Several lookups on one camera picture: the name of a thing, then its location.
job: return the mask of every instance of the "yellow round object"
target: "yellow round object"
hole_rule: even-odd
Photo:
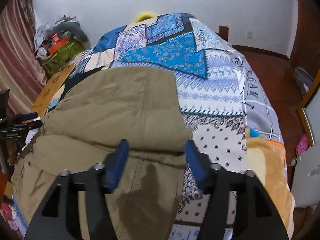
[[[138,23],[138,22],[142,22],[144,20],[148,20],[148,19],[151,19],[153,17],[156,17],[157,15],[155,13],[152,13],[152,12],[143,12],[143,13],[140,13],[134,20],[135,23]]]

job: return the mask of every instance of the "pink curtain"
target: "pink curtain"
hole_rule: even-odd
[[[10,0],[0,15],[0,90],[10,89],[9,113],[28,113],[47,80],[34,34],[31,0]]]

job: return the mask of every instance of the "baseboard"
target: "baseboard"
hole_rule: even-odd
[[[241,51],[254,52],[254,53],[265,54],[265,55],[269,55],[269,56],[273,56],[273,57],[279,57],[279,58],[284,59],[285,61],[289,60],[287,55],[283,55],[283,54],[273,52],[270,50],[266,50],[266,49],[258,49],[258,48],[241,46],[241,45],[232,45],[232,47],[240,52]]]

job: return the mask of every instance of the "quilt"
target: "quilt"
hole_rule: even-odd
[[[244,173],[245,127],[282,142],[276,113],[245,57],[190,14],[167,14],[114,29],[70,62],[75,70],[49,111],[77,83],[97,71],[145,66],[172,71],[180,111],[200,152],[227,170]],[[196,239],[210,195],[196,187],[185,167],[182,199],[169,240]],[[232,237],[236,193],[230,192],[225,239]]]

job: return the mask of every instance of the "electrical outlet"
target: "electrical outlet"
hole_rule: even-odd
[[[248,31],[248,33],[247,33],[247,38],[252,39],[252,35],[253,35],[253,33],[250,32],[250,31]]]

